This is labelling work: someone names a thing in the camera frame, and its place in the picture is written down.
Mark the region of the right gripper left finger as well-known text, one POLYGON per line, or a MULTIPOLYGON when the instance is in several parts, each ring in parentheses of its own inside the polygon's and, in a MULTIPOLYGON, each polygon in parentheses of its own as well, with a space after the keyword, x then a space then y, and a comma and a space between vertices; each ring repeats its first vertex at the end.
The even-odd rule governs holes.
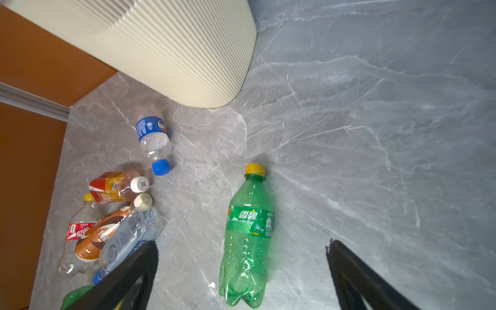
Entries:
POLYGON ((146 309, 158 262, 156 243, 146 242, 68 309, 146 309))

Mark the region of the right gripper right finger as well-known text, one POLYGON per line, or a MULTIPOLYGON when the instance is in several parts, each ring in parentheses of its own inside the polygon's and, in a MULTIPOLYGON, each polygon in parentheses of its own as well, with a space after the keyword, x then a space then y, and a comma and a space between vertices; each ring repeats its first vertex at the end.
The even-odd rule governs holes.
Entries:
POLYGON ((341 241, 330 240, 326 257, 341 309, 419 310, 341 241))

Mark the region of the large green Sprite bottle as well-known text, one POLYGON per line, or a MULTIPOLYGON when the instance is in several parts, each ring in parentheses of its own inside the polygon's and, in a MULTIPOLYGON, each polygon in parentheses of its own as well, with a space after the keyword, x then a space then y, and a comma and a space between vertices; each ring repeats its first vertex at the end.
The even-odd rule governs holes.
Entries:
POLYGON ((64 298, 60 310, 66 310, 72 304, 77 302, 82 296, 88 293, 93 288, 92 285, 86 285, 81 288, 75 289, 68 293, 64 298))

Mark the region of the brown Nescafe bottle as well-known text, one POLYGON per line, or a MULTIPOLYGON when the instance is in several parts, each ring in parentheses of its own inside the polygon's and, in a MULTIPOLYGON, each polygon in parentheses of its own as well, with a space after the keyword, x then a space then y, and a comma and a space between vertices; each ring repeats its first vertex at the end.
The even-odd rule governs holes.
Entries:
POLYGON ((150 208, 152 205, 153 199, 151 195, 142 193, 134 199, 132 204, 121 207, 117 211, 102 218, 97 224, 82 234, 76 243, 76 257, 85 263, 96 261, 105 244, 111 239, 118 227, 135 207, 150 208))

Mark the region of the pale blue label bottle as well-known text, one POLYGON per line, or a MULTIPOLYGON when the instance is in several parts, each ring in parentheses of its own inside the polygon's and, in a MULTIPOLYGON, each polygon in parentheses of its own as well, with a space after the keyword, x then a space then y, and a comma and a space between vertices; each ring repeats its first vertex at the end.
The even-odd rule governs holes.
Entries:
POLYGON ((93 284, 99 284, 143 244, 154 241, 165 227, 165 218, 154 207, 137 207, 103 247, 93 284))

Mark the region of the clear bottle red label yellow cap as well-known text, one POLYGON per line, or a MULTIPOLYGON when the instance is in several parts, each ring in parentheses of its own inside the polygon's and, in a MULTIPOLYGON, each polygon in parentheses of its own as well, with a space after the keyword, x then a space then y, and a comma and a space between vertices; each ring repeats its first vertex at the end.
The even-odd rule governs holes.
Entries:
POLYGON ((92 263, 83 262, 76 256, 76 244, 80 238, 103 217, 93 196, 87 193, 81 209, 70 219, 65 237, 64 251, 59 261, 58 272, 67 277, 78 273, 89 273, 92 263))

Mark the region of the small green Sprite bottle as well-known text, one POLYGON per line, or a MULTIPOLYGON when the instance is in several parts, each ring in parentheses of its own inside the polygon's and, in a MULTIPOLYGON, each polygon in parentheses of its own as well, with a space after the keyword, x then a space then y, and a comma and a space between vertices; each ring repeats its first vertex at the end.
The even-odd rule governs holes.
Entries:
POLYGON ((245 181, 229 204, 219 292, 231 307, 244 301, 256 309, 264 299, 275 221, 265 177, 263 165, 248 164, 245 181))

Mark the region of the blue label clear bottle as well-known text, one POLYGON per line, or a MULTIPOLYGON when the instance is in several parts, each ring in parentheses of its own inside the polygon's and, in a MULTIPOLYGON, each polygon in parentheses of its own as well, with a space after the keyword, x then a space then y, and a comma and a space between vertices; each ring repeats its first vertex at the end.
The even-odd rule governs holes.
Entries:
POLYGON ((164 122, 164 115, 156 103, 146 102, 138 105, 134 113, 139 148, 144 158, 151 164, 156 176, 171 171, 169 158, 172 143, 164 122))

